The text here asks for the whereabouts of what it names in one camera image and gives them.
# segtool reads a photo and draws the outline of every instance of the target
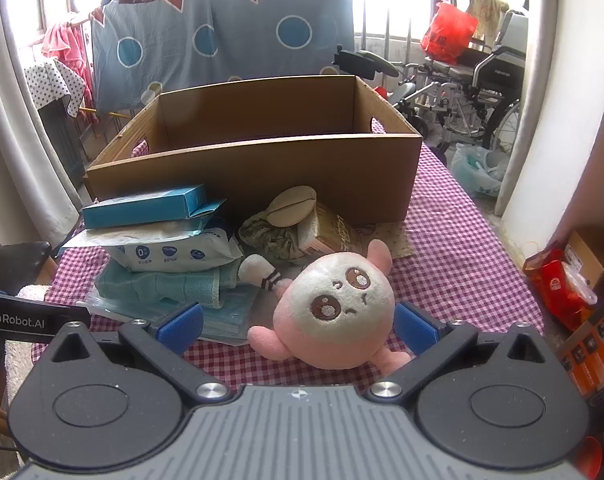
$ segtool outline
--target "pink plush toy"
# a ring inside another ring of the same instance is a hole
[[[391,352],[385,341],[393,326],[395,298],[386,276],[391,253],[384,242],[372,240],[368,257],[355,253],[328,254],[310,264],[296,279],[281,278],[264,258],[253,254],[239,269],[239,278],[273,290],[279,303],[273,330],[249,329],[249,343],[274,361],[297,357],[317,368],[341,370],[367,361],[384,375],[411,358]]]

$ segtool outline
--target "pink towel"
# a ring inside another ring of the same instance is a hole
[[[91,73],[83,54],[83,47],[84,40],[80,27],[73,30],[68,22],[59,22],[48,27],[42,41],[42,56],[56,58],[84,79],[86,83],[84,101],[88,107],[93,108]]]

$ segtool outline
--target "black chair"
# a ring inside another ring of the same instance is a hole
[[[0,248],[0,290],[15,296],[25,285],[51,283],[58,266],[48,242],[16,244]],[[2,397],[6,388],[4,339],[0,339],[0,433],[8,435]]]

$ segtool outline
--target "blue blanket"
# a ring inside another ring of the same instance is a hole
[[[141,107],[160,85],[317,74],[338,43],[354,48],[352,0],[111,2],[92,31],[100,113]]]

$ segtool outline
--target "blue gripper pad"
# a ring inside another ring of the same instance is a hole
[[[420,355],[447,333],[445,323],[435,319],[408,301],[395,305],[393,329],[415,355]]]
[[[202,307],[194,303],[178,311],[176,316],[158,326],[155,338],[169,350],[182,355],[202,334],[203,327],[204,313]]]

